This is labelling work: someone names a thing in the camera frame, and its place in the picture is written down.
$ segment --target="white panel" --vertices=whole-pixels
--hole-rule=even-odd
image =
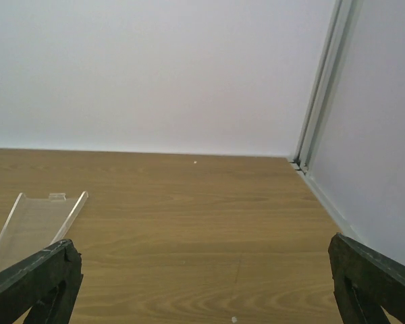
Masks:
[[[312,164],[369,246],[405,264],[405,0],[363,1]]]
[[[0,1],[0,147],[290,155],[333,4]]]

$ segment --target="wood grain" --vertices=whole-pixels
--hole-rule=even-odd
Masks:
[[[285,159],[0,150],[0,230],[19,192],[83,190],[72,323],[341,323],[338,229]]]

